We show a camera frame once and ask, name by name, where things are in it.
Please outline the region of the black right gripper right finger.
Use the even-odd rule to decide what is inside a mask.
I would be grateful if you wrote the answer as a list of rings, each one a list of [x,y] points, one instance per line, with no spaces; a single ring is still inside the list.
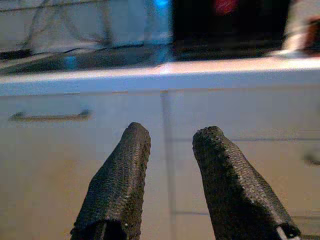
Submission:
[[[217,240],[302,238],[271,186],[219,127],[198,130],[192,150]]]

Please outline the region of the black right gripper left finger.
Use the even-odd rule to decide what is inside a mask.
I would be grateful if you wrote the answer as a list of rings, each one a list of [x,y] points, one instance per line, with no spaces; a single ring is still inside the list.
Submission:
[[[151,151],[148,130],[132,122],[92,177],[70,231],[73,240],[138,240]]]

